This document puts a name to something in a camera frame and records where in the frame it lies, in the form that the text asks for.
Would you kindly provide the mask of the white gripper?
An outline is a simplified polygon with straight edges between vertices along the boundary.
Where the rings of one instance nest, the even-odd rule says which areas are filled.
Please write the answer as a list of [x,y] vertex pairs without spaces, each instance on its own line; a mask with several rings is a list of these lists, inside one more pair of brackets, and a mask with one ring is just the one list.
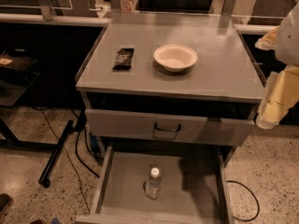
[[299,4],[283,19],[279,28],[259,38],[255,47],[275,49],[276,58],[287,64],[283,71],[270,73],[255,120],[258,127],[273,129],[299,102]]

